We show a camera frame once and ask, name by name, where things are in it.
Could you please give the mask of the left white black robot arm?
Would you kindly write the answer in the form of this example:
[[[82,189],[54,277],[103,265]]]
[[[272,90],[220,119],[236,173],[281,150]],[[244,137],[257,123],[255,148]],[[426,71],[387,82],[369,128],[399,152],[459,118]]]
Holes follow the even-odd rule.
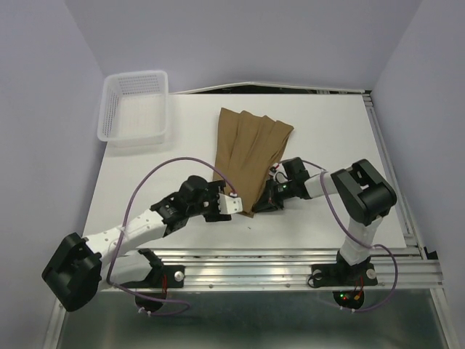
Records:
[[[102,273],[115,269],[119,254],[167,237],[184,228],[191,217],[221,222],[240,213],[241,199],[226,194],[225,187],[223,180],[207,182],[191,175],[179,190],[133,220],[84,237],[71,233],[60,242],[41,277],[67,311],[76,311],[102,288]]]

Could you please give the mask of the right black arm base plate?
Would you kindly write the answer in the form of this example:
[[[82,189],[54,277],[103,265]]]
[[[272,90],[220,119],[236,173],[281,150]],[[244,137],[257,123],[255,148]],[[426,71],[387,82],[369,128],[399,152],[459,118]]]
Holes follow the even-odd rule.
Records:
[[[343,310],[357,312],[365,301],[365,288],[377,286],[378,279],[371,263],[350,266],[338,262],[312,265],[307,285],[313,289],[333,287],[336,304]]]

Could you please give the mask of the brown fabric skirt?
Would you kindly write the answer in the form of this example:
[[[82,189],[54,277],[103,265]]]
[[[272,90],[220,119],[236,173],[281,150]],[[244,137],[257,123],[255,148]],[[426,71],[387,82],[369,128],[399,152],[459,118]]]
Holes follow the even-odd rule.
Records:
[[[252,208],[263,193],[269,168],[282,159],[293,130],[268,116],[220,110],[215,167],[232,183],[226,192],[242,199],[245,216],[254,216]]]

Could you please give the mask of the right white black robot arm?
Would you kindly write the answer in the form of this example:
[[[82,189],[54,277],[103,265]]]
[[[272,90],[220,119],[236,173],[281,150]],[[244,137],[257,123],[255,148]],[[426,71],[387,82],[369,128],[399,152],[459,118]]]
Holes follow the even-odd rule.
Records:
[[[383,218],[397,203],[394,189],[366,159],[331,174],[322,170],[315,176],[309,174],[307,165],[308,161],[296,157],[272,166],[252,211],[282,210],[290,198],[329,199],[338,195],[349,215],[349,224],[340,225],[346,238],[334,264],[311,265],[307,283],[312,288],[377,285],[370,250]]]

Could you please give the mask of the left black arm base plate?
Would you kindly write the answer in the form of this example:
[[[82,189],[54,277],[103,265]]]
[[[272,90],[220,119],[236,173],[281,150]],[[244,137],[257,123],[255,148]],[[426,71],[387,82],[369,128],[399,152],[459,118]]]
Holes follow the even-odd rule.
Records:
[[[152,269],[143,280],[134,281],[126,286],[131,289],[160,289],[159,292],[143,292],[142,294],[165,300],[169,289],[180,289],[184,286],[184,277],[184,265],[164,265]],[[156,313],[163,307],[160,301],[146,300],[140,296],[135,296],[134,300],[139,308],[151,313]]]

